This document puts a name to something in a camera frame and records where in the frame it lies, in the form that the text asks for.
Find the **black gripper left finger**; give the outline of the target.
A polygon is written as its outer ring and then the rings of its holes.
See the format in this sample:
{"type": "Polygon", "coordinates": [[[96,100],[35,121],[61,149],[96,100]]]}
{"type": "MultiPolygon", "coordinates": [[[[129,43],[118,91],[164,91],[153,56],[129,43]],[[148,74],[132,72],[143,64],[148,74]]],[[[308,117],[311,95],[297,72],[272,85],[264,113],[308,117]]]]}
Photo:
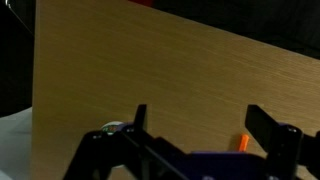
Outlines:
{"type": "Polygon", "coordinates": [[[134,122],[133,122],[133,129],[135,132],[145,131],[147,128],[147,105],[140,104],[137,107],[134,122]]]}

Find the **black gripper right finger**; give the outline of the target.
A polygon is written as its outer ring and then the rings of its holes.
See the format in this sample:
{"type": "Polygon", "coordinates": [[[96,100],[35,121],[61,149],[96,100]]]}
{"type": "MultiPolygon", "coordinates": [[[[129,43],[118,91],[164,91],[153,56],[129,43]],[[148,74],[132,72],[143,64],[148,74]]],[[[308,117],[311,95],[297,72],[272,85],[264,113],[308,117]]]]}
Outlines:
{"type": "Polygon", "coordinates": [[[269,155],[280,155],[280,125],[258,105],[247,106],[245,127],[269,155]]]}

